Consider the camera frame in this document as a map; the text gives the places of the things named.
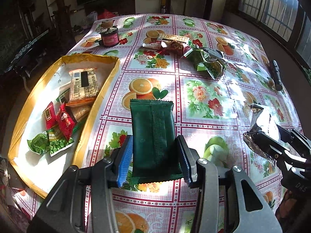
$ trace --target red candy wrapper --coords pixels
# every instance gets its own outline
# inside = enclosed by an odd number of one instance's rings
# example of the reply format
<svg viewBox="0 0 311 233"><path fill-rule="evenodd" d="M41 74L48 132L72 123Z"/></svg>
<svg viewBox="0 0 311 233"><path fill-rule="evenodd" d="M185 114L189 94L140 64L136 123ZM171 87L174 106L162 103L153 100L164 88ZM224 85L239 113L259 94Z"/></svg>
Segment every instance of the red candy wrapper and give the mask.
<svg viewBox="0 0 311 233"><path fill-rule="evenodd" d="M60 131L63 133L67 141L69 141L73 132L73 128L76 124L74 120L70 117L69 113L66 111L65 103L60 106L59 112L56 116L56 120L59 125Z"/></svg>
<svg viewBox="0 0 311 233"><path fill-rule="evenodd" d="M57 124L54 104L50 102L46 109L43 111L43 113L45 116L46 129L49 130Z"/></svg>

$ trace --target floral tablecloth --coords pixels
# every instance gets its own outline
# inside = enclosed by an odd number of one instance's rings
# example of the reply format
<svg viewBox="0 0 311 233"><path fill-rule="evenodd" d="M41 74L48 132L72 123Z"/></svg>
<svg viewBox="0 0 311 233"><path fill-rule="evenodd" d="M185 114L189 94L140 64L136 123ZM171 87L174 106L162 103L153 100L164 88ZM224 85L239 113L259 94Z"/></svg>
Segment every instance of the floral tablecloth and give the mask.
<svg viewBox="0 0 311 233"><path fill-rule="evenodd" d="M84 167L93 166L119 147L127 134L132 134L129 99L154 99L151 93L138 95L135 80L145 86L152 84L160 98L174 103L176 135L182 134L189 147L204 154L205 144L215 135L229 147L229 156L221 165L241 165L259 188L273 211L279 206L285 189L281 186L278 168L249 150L242 133L249 130L249 105L260 103L273 107L277 122L287 129L301 125L286 89L278 92L268 82L268 59L259 40L218 23L179 15L127 15L113 18L119 28L119 45L99 46L101 21L68 53L92 53L118 56L122 72L109 101L98 120L92 147L85 155ZM229 62L223 76L212 80L205 72L197 72L184 58L167 52L142 48L143 41L156 30L187 36L198 46L223 51ZM189 189L184 181L133 184L132 167L122 189L113 190L117 220L123 232L140 229L143 232L190 232L195 212L197 190ZM30 189L12 191L23 212L32 218L42 199ZM224 202L220 190L219 231L223 229ZM87 232L92 232L91 191L87 191L85 217Z"/></svg>

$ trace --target pink label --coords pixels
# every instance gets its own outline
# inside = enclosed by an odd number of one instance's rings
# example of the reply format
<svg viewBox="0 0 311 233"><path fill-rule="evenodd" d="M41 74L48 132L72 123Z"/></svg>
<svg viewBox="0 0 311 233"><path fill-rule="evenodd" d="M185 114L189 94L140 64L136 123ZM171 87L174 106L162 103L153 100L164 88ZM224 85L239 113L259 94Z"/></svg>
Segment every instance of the pink label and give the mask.
<svg viewBox="0 0 311 233"><path fill-rule="evenodd" d="M106 37L102 36L101 38L105 46L113 46L119 43L119 36L117 33L114 35L106 36Z"/></svg>

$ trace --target checkered tablecloth pattern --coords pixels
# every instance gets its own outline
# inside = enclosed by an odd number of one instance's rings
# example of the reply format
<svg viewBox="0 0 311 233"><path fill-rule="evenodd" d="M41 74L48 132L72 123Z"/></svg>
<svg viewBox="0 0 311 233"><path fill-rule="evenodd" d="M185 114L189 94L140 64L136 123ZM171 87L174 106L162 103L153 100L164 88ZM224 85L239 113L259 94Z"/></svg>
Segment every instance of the checkered tablecloth pattern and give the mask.
<svg viewBox="0 0 311 233"><path fill-rule="evenodd" d="M268 59L260 42L225 25L179 15L140 14L115 17L113 20L119 29L119 45L103 48L97 41L85 44L90 38L100 39L99 20L68 53L115 55L120 58L122 66L121 75L114 89L108 92L109 100L90 137L92 143L85 155L84 167L93 166L104 157L107 148L113 149L114 142L121 141L125 134L132 134L131 113L122 106L122 99L130 92L132 80L152 78L161 85L162 90L168 90L163 100L174 103L176 135L182 134L189 147L196 149L200 156L203 156L204 146L211 137L223 137L230 151L226 165L241 165L275 211L284 193L280 184L281 174L278 168L273 168L251 152L243 141L242 133L249 130L251 118L247 102L273 107L276 120L284 128L295 128L301 132L302 129L286 89L275 91L263 79L269 77L265 65ZM159 56L155 50L142 48L150 30L187 36L199 46L225 51L230 67L221 78L212 80L206 73L195 71L186 59L173 54ZM148 62L152 60L157 64L154 68L148 67ZM196 94L198 92L205 94L210 101L200 98ZM197 104L196 109L191 107L191 103ZM203 117L203 112L208 109L210 115ZM115 209L142 217L149 225L148 232L188 232L194 216L197 190L189 189L183 179L132 185L131 169L130 166L129 184L113 190ZM30 189L24 196L20 193L13 195L32 218L41 202L38 196ZM219 230L223 228L223 200L221 189ZM87 232L92 232L90 213L91 190L88 190L85 202Z"/></svg>

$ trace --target dark green packet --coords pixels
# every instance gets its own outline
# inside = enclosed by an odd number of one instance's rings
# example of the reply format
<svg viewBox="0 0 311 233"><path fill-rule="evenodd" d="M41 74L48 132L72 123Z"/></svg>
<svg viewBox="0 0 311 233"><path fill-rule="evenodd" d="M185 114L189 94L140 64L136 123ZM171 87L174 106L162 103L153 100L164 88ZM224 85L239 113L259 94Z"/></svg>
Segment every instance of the dark green packet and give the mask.
<svg viewBox="0 0 311 233"><path fill-rule="evenodd" d="M133 184L183 177L174 146L173 102L130 100L133 129Z"/></svg>

